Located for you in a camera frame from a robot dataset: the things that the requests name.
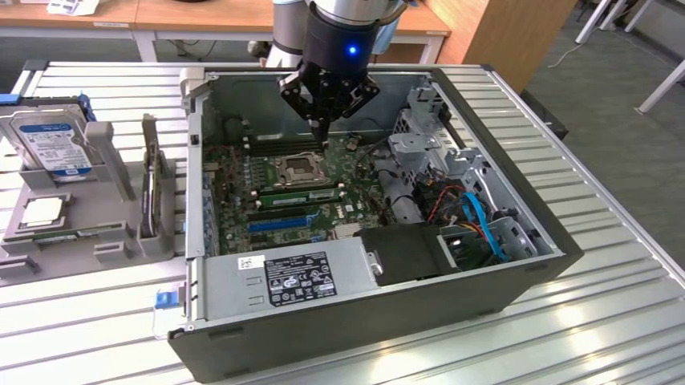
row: blue pcie slot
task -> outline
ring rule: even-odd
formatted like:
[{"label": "blue pcie slot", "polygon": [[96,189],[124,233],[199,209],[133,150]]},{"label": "blue pcie slot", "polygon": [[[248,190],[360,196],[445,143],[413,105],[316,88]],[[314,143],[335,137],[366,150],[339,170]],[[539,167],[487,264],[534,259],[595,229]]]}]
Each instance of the blue pcie slot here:
[{"label": "blue pcie slot", "polygon": [[247,225],[247,231],[256,233],[259,231],[274,231],[283,229],[292,229],[295,227],[307,227],[311,224],[308,217],[280,219],[270,222],[256,222]]}]

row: table leg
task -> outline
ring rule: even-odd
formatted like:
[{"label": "table leg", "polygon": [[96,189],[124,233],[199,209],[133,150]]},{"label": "table leg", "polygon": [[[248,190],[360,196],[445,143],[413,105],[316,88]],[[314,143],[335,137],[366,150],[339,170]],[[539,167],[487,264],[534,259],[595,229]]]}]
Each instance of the table leg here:
[{"label": "table leg", "polygon": [[642,17],[642,14],[645,13],[646,8],[650,6],[653,1],[654,0],[646,0],[645,4],[642,4],[642,8],[640,8],[638,13],[633,16],[633,20],[630,20],[630,23],[625,27],[626,32],[630,32],[633,30],[634,25],[638,23],[638,20]]},{"label": "table leg", "polygon": [[599,29],[607,30],[609,26],[611,25],[613,20],[620,15],[620,12],[624,11],[624,6],[628,0],[618,0],[615,5],[611,8],[611,11],[609,12],[609,15],[603,18],[603,22],[601,22]]},{"label": "table leg", "polygon": [[601,14],[603,13],[610,2],[611,2],[611,0],[601,0],[601,3],[597,5],[597,9],[590,16],[590,20],[587,20],[587,23],[582,27],[582,31],[579,32],[578,37],[575,38],[575,42],[578,44],[582,44],[587,41],[587,38],[590,37],[591,30],[597,24],[597,20],[599,20]]},{"label": "table leg", "polygon": [[153,49],[153,41],[156,39],[153,30],[133,30],[132,37],[136,41],[140,61],[156,63],[157,52]]},{"label": "table leg", "polygon": [[438,61],[439,49],[442,48],[442,42],[445,36],[437,35],[429,38],[429,42],[423,46],[423,53],[421,54],[421,64],[435,64]]},{"label": "table leg", "polygon": [[661,83],[661,85],[656,88],[654,92],[652,92],[650,97],[646,98],[646,101],[638,107],[638,112],[642,112],[645,114],[650,111],[650,109],[654,107],[654,104],[660,101],[661,97],[664,96],[664,94],[668,92],[668,90],[672,89],[672,87],[676,85],[677,81],[684,76],[685,76],[685,60],[682,60],[681,65],[677,66],[676,70],[668,76],[666,80],[664,80],[664,83]]}]

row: gray floor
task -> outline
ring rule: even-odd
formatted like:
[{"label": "gray floor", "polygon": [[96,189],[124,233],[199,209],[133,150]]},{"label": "gray floor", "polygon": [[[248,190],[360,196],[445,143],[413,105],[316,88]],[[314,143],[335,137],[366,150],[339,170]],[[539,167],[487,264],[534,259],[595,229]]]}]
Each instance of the gray floor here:
[{"label": "gray floor", "polygon": [[[547,65],[574,47],[581,24],[569,18],[550,48],[529,91],[561,119],[570,134],[565,143],[629,212],[685,266],[685,87],[677,87],[649,115],[640,105],[677,65],[626,34],[634,44],[597,31],[586,45],[554,69]],[[210,43],[188,48],[198,55]],[[157,43],[160,61],[175,56],[168,42]],[[137,61],[127,41],[0,39],[0,92],[9,91],[27,59],[59,61]],[[251,61],[244,43],[219,43],[207,61]]]}]

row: metal slatted table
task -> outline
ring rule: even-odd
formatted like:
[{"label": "metal slatted table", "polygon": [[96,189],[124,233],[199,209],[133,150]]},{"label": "metal slatted table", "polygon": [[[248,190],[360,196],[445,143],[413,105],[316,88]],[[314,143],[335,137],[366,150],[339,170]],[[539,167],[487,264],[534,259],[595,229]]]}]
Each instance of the metal slatted table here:
[{"label": "metal slatted table", "polygon": [[[143,156],[137,123],[143,113],[163,120],[159,139],[178,166],[179,255],[187,130],[176,85],[182,65],[187,67],[186,63],[51,63],[45,71],[24,73],[17,84],[27,95],[80,91],[89,95],[99,120],[113,122],[125,161]],[[585,256],[499,314],[224,384],[681,383],[682,271],[498,75],[475,66],[445,67],[445,72]],[[473,144],[466,132],[459,133]],[[7,142],[0,156],[4,229],[21,182],[13,172],[19,158]],[[0,288],[0,383],[194,383],[167,342],[157,341],[151,331],[153,295],[184,273],[178,257]]]}]

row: robotic arm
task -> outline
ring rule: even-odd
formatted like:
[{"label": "robotic arm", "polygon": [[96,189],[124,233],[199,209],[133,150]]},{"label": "robotic arm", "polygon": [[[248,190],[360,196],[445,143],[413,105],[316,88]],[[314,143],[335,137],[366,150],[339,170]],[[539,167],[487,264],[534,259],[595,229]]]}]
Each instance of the robotic arm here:
[{"label": "robotic arm", "polygon": [[286,64],[302,55],[296,72],[279,80],[280,96],[310,122],[320,148],[331,122],[348,118],[380,92],[367,72],[375,37],[407,1],[274,0],[275,51],[291,55]]}]

